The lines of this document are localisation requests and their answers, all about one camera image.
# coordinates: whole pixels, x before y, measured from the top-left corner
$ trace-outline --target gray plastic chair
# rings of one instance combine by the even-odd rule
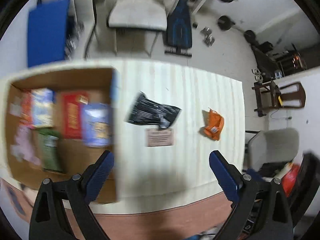
[[[249,167],[259,171],[264,163],[290,162],[298,153],[299,133],[294,128],[256,133],[248,142]]]

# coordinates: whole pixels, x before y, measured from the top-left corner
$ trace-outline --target tabletop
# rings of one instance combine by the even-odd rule
[[[219,150],[239,170],[244,157],[242,83],[215,73],[172,63],[103,59],[48,64],[9,76],[0,82],[0,176],[16,188],[7,165],[4,119],[11,82],[49,71],[74,68],[117,70],[115,107],[116,187],[118,202],[91,203],[94,213],[133,214],[184,206],[221,192],[208,158]],[[173,146],[146,147],[147,128],[125,122],[139,91],[148,99],[182,109],[172,126]],[[219,141],[202,135],[209,108],[225,119]]]

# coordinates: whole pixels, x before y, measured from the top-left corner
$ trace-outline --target blue gripper pad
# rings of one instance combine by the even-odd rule
[[[95,170],[86,185],[84,200],[87,204],[95,201],[115,162],[114,155],[109,152],[100,166]]]
[[[209,165],[213,173],[215,174],[220,187],[222,188],[224,194],[226,195],[229,201],[232,201],[234,204],[239,202],[238,196],[238,185],[234,181],[234,179],[229,174],[228,170],[226,169],[225,165],[228,164],[225,160],[225,164],[217,157],[215,152],[213,151],[210,153],[209,156]]]

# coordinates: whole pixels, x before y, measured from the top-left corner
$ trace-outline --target black plastic package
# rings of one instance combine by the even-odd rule
[[[153,102],[140,92],[128,122],[138,125],[157,124],[165,129],[174,123],[180,111],[178,107]]]

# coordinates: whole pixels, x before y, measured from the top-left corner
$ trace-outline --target brown wooden chair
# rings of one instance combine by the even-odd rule
[[[289,93],[281,93],[281,90],[286,89],[288,87],[293,87],[297,86],[298,90],[289,92]],[[306,92],[301,85],[300,82],[294,82],[291,84],[288,84],[283,87],[278,87],[273,81],[261,84],[259,82],[254,83],[254,87],[252,87],[253,90],[256,92],[256,99],[257,99],[257,108],[254,110],[255,112],[258,112],[258,116],[262,117],[265,116],[266,114],[263,113],[264,110],[269,110],[269,109],[278,109],[281,108],[281,105],[278,100],[278,95],[280,95],[280,98],[282,102],[284,103],[282,108],[291,108],[291,109],[299,109],[299,108],[304,108],[306,104]],[[261,94],[264,93],[270,93],[271,96],[271,106],[263,107],[262,106],[262,101],[261,101]],[[285,102],[287,101],[293,101],[293,100],[299,100],[300,105],[298,106],[291,106],[291,105],[286,105]]]

